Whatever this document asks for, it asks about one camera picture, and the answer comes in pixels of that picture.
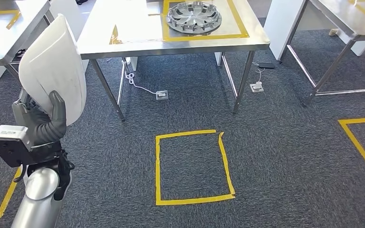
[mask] gray carpet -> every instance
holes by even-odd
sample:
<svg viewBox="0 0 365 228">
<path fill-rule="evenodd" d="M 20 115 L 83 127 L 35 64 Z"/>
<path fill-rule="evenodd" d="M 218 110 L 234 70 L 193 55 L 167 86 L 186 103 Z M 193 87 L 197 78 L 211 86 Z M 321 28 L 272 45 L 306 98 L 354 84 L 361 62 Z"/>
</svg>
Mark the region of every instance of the gray carpet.
<svg viewBox="0 0 365 228">
<path fill-rule="evenodd" d="M 326 31 L 299 32 L 294 48 L 318 78 L 344 44 Z M 227 53 L 238 85 L 246 52 Z M 365 117 L 365 94 L 317 97 L 303 108 L 311 86 L 289 55 L 282 65 L 270 51 L 254 61 L 273 62 L 263 73 L 264 93 L 246 88 L 240 111 L 223 68 L 209 54 L 139 58 L 135 83 L 168 90 L 156 101 L 125 82 L 121 123 L 91 65 L 87 103 L 63 146 L 75 164 L 58 228 L 89 227 L 365 227 L 365 161 L 338 119 Z M 100 60 L 116 94 L 119 59 Z M 258 79 L 255 68 L 249 82 Z M 349 54 L 326 89 L 365 85 L 365 59 Z M 0 80 L 0 124 L 13 124 L 10 104 L 19 86 Z M 197 205 L 156 206 L 155 136 L 182 131 L 224 131 L 236 198 Z M 365 146 L 365 124 L 351 126 Z M 165 139 L 161 147 L 162 199 L 227 194 L 216 135 Z M 0 198 L 15 170 L 0 161 Z M 24 193 L 19 184 L 0 227 L 9 227 Z"/>
</svg>

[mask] floor outlet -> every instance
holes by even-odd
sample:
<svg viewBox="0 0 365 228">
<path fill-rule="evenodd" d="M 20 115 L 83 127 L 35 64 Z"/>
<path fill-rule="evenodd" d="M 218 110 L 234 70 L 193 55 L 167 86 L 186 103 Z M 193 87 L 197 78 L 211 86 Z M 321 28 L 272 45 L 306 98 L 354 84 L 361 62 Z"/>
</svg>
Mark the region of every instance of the floor outlet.
<svg viewBox="0 0 365 228">
<path fill-rule="evenodd" d="M 167 90 L 156 92 L 156 100 L 161 101 L 161 100 L 167 100 L 167 99 L 169 99 L 169 93 L 167 92 Z"/>
<path fill-rule="evenodd" d="M 262 82 L 256 82 L 255 84 L 250 84 L 250 87 L 253 93 L 264 92 L 264 88 L 262 87 Z"/>
</svg>

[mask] cable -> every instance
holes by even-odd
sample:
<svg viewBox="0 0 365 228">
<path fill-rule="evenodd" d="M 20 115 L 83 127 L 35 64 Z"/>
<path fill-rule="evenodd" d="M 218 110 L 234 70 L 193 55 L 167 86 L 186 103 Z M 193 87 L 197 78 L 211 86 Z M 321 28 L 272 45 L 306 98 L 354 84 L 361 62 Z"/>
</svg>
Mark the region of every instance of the cable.
<svg viewBox="0 0 365 228">
<path fill-rule="evenodd" d="M 261 81 L 261 76 L 262 76 L 262 72 L 264 72 L 265 68 L 262 68 L 262 70 L 260 70 L 261 68 L 257 68 L 255 69 L 255 72 L 259 73 L 259 79 L 258 81 Z"/>
<path fill-rule="evenodd" d="M 135 74 L 134 73 L 130 73 L 130 74 L 126 74 L 125 72 L 125 78 L 128 79 L 128 82 L 130 85 L 134 85 L 136 88 L 140 88 L 140 89 L 143 89 L 143 90 L 146 90 L 147 92 L 151 93 L 151 94 L 157 94 L 157 93 L 154 93 L 146 88 L 143 88 L 143 87 L 140 87 L 140 86 L 137 86 L 135 85 L 135 82 L 134 82 L 134 77 L 135 77 Z"/>
</svg>

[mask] table top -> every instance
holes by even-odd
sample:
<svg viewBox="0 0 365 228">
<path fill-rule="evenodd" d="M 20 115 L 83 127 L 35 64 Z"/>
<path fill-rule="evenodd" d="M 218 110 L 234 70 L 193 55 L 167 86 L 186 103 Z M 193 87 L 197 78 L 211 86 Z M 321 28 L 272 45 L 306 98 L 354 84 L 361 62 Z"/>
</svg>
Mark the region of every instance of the table top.
<svg viewBox="0 0 365 228">
<path fill-rule="evenodd" d="M 349 36 L 365 36 L 365 0 L 311 0 Z"/>
<path fill-rule="evenodd" d="M 49 7 L 48 0 L 0 0 L 0 66 L 13 60 Z"/>
<path fill-rule="evenodd" d="M 269 39 L 246 0 L 204 0 L 221 13 L 209 34 L 168 27 L 168 9 L 184 0 L 96 0 L 77 41 L 82 59 L 260 50 Z"/>
</svg>

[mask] stainless steel table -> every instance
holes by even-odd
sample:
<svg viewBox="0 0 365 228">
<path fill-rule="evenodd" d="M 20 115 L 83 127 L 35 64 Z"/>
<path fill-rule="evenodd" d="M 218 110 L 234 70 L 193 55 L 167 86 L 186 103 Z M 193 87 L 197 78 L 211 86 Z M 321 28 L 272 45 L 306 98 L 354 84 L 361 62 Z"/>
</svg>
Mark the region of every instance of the stainless steel table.
<svg viewBox="0 0 365 228">
<path fill-rule="evenodd" d="M 17 78 L 12 60 L 42 19 L 53 21 L 49 7 L 48 0 L 0 0 L 0 66 Z"/>
<path fill-rule="evenodd" d="M 304 64 L 295 53 L 293 47 L 290 45 L 307 4 L 313 4 L 317 7 L 332 23 L 351 38 L 318 83 L 314 81 Z M 304 0 L 282 55 L 283 58 L 285 53 L 289 50 L 313 86 L 313 90 L 309 97 L 305 99 L 303 105 L 310 104 L 315 96 L 320 95 L 365 93 L 365 89 L 320 92 L 321 87 L 332 76 L 344 55 L 350 51 L 356 41 L 361 40 L 365 40 L 365 0 Z"/>
<path fill-rule="evenodd" d="M 90 59 L 121 120 L 119 107 L 125 71 L 125 57 L 221 52 L 228 71 L 237 112 L 256 50 L 267 49 L 269 39 L 245 0 L 206 0 L 222 15 L 220 27 L 210 34 L 189 36 L 170 29 L 165 15 L 181 0 L 97 0 L 77 42 L 82 59 Z M 238 93 L 224 52 L 250 51 Z M 122 57 L 118 99 L 108 87 L 96 59 Z"/>
</svg>

